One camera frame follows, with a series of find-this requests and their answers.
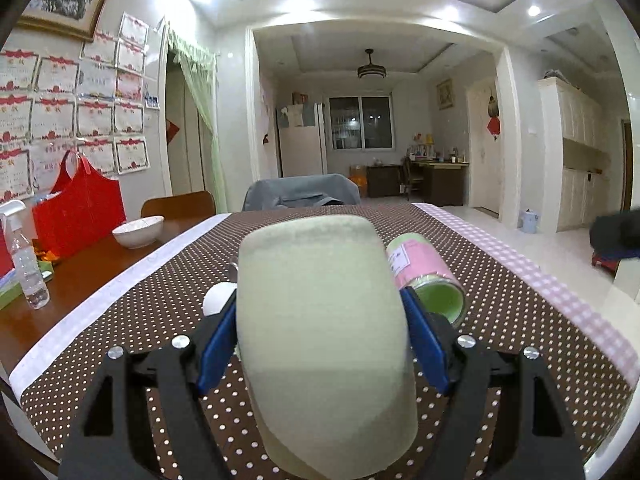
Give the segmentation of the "cream paper cup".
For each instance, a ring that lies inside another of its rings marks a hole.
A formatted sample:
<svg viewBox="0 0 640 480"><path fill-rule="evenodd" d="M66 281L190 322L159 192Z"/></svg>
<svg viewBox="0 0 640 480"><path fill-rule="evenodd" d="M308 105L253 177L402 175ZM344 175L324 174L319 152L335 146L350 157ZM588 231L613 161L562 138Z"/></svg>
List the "cream paper cup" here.
<svg viewBox="0 0 640 480"><path fill-rule="evenodd" d="M265 226L242 240L236 328L270 458L305 479L359 479L418 432L408 324L382 240L356 216Z"/></svg>

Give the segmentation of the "white paper cup green inside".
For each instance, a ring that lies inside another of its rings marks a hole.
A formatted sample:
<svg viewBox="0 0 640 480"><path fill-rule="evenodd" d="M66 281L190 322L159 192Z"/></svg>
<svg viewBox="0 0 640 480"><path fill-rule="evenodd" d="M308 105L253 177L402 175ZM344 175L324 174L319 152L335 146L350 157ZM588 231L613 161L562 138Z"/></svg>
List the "white paper cup green inside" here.
<svg viewBox="0 0 640 480"><path fill-rule="evenodd" d="M235 293L237 287L237 284L231 282L220 282L212 286L203 299L203 315L215 315L224 310L224 306Z"/></svg>

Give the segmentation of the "brown polka dot tablecloth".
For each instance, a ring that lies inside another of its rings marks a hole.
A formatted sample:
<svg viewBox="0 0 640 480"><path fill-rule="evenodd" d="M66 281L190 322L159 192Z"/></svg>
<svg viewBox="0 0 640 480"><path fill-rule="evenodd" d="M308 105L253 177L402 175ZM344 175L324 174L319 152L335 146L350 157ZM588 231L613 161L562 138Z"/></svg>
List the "brown polka dot tablecloth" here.
<svg viewBox="0 0 640 480"><path fill-rule="evenodd" d="M628 412L639 378L639 358L623 336L588 304L530 260L476 226L431 205L331 206L250 211L205 221L193 242L156 254L153 272L132 278L116 292L104 286L40 339L14 368L10 384L42 440L64 458L72 421L108 348L134 352L168 344L190 333L203 317L205 293L226 279L240 241L263 226L286 220L354 214L368 219L387 244L400 234L427 238L460 281L470 300L461 333L489 348L515 352L531 344L542 350L566 404L585 459L594 463ZM446 399L427 385L414 362L418 433L385 469L363 479L415 479L442 429ZM221 386L201 400L210 429L232 479L298 479L273 463L259 434L240 357L232 356Z"/></svg>

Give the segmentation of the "clear spray bottle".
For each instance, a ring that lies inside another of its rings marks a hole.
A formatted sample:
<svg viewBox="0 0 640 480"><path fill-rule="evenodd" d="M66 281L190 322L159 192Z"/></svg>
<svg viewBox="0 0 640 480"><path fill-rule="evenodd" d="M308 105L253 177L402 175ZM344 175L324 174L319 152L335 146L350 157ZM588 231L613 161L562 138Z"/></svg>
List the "clear spray bottle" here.
<svg viewBox="0 0 640 480"><path fill-rule="evenodd" d="M25 212L26 205L21 200L8 200L1 205L6 248L11 256L17 283L29 307L39 310L49 302L50 294L35 249L23 230Z"/></svg>

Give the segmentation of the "white ceramic bowl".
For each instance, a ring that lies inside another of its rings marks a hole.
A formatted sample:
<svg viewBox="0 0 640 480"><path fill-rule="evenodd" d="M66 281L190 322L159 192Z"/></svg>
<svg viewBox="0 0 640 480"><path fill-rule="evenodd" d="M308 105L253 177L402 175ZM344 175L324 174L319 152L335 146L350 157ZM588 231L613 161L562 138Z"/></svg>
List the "white ceramic bowl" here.
<svg viewBox="0 0 640 480"><path fill-rule="evenodd" d="M152 216L132 220L112 231L116 242L128 249L138 249L151 245L162 234L165 218Z"/></svg>

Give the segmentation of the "red felt bag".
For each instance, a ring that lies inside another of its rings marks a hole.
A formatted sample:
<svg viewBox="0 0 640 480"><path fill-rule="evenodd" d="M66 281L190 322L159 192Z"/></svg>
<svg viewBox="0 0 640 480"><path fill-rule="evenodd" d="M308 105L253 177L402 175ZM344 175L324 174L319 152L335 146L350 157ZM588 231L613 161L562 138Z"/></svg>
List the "red felt bag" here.
<svg viewBox="0 0 640 480"><path fill-rule="evenodd" d="M117 179L104 177L89 159L67 151L45 200L32 207L40 247L65 259L96 244L126 220Z"/></svg>

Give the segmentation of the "brown wooden chair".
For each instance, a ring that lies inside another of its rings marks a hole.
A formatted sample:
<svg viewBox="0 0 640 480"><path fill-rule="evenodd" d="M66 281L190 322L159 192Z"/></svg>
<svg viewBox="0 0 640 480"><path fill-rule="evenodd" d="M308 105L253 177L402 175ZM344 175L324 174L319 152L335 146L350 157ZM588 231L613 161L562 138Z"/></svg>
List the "brown wooden chair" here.
<svg viewBox="0 0 640 480"><path fill-rule="evenodd" d="M213 196L207 191L151 198L141 208L140 216L163 216L166 220L209 218L216 214Z"/></svg>

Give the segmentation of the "orange cardboard box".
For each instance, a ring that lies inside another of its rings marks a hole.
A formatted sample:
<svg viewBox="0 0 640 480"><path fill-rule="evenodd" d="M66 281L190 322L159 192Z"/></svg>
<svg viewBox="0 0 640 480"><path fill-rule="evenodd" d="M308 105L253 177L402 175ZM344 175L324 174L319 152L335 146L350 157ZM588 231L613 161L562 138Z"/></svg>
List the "orange cardboard box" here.
<svg viewBox="0 0 640 480"><path fill-rule="evenodd" d="M349 180L358 186L360 197L368 196L367 167L364 165L352 165L349 167Z"/></svg>

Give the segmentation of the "window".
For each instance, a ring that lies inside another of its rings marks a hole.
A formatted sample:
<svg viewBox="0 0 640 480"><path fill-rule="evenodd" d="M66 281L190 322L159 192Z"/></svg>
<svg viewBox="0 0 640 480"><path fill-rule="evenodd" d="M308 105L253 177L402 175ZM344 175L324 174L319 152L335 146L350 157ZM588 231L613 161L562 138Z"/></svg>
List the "window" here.
<svg viewBox="0 0 640 480"><path fill-rule="evenodd" d="M335 151L382 151L395 145L389 96L329 98L329 122Z"/></svg>

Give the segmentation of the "grey covered chair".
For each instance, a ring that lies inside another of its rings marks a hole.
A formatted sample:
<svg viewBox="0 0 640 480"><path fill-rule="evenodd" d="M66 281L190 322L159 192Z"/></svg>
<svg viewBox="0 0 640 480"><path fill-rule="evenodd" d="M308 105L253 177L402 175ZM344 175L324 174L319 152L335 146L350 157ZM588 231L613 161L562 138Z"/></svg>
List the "grey covered chair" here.
<svg viewBox="0 0 640 480"><path fill-rule="evenodd" d="M359 205L358 186L341 174L259 180L245 195L242 211Z"/></svg>

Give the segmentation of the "ceiling fan lamp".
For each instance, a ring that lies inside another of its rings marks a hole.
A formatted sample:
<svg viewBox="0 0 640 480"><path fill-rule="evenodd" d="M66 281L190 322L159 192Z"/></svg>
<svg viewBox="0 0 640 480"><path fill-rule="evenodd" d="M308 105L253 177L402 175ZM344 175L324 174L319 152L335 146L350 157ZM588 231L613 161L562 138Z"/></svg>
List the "ceiling fan lamp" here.
<svg viewBox="0 0 640 480"><path fill-rule="evenodd" d="M366 52L368 62L357 68L357 76L359 79L366 77L385 78L387 76L386 68L383 65L375 64L372 60L374 50L367 48Z"/></svg>

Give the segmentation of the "white refrigerator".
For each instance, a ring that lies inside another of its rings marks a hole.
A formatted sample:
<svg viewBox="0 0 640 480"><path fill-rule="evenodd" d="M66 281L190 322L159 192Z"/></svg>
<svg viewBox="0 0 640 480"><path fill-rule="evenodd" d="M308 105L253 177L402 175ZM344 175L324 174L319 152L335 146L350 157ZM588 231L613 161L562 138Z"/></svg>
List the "white refrigerator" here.
<svg viewBox="0 0 640 480"><path fill-rule="evenodd" d="M280 168L283 177L328 172L326 133L320 103L292 104L278 111Z"/></svg>

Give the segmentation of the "green lace door curtain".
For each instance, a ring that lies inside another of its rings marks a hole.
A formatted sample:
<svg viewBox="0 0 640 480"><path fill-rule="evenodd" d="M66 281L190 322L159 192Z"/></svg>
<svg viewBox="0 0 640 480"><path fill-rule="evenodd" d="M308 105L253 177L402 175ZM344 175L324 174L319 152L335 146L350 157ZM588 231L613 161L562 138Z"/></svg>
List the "green lace door curtain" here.
<svg viewBox="0 0 640 480"><path fill-rule="evenodd" d="M174 26L168 24L168 48L174 52L175 59L181 68L186 86L191 93L192 100L210 132L210 166L212 166L212 190L216 208L219 212L228 212L228 198L224 168L220 154L217 134L216 109L216 75L217 58L211 50L194 44L181 36Z"/></svg>

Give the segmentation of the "cream wall cabinet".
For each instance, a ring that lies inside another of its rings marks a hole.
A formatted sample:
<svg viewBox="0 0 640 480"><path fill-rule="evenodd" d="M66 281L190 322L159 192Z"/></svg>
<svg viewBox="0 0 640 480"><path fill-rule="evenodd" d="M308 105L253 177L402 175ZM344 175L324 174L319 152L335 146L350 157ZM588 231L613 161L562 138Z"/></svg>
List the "cream wall cabinet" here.
<svg viewBox="0 0 640 480"><path fill-rule="evenodd" d="M588 226L608 204L610 164L600 105L560 78L538 81L544 126L544 197L539 227Z"/></svg>

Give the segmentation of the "small framed wall picture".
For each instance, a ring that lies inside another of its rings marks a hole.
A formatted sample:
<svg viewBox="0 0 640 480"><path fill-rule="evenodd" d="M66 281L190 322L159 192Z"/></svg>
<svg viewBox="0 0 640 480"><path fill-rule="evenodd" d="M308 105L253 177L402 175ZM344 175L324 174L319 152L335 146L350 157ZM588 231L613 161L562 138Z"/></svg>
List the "small framed wall picture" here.
<svg viewBox="0 0 640 480"><path fill-rule="evenodd" d="M436 84L436 96L439 110L454 107L454 85L451 78Z"/></svg>

